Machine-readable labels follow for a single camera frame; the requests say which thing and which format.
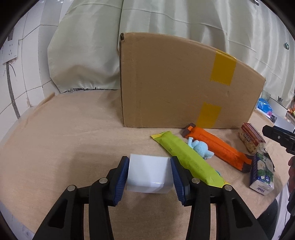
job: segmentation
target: yellow tape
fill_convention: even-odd
[[[236,58],[217,50],[210,80],[229,86],[232,82],[236,63]]]
[[[213,128],[220,110],[220,106],[204,102],[196,126],[201,128]]]

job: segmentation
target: black fabric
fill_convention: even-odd
[[[277,218],[278,202],[274,199],[274,201],[257,219],[269,240],[271,240],[275,234]]]

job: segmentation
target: silver screw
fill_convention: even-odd
[[[108,182],[108,179],[107,178],[101,178],[99,180],[100,183],[104,184],[104,183],[107,183]]]
[[[231,191],[232,190],[232,186],[231,185],[225,185],[224,189],[227,191]]]
[[[71,191],[74,191],[75,188],[76,188],[76,187],[75,187],[74,185],[70,185],[70,186],[68,186],[67,190],[68,190],[69,192],[71,192]]]
[[[198,179],[198,178],[193,178],[192,180],[191,180],[193,183],[200,183],[200,179]]]

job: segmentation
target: green snack package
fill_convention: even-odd
[[[227,184],[213,167],[183,140],[173,135],[172,132],[162,132],[151,137],[161,144],[172,156],[177,156],[180,164],[190,170],[193,177],[199,178],[207,185],[214,187],[222,187]]]

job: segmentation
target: plush toy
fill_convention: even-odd
[[[208,150],[208,145],[205,142],[198,140],[193,141],[193,138],[189,137],[187,144],[204,159],[212,158],[214,155],[214,152]]]

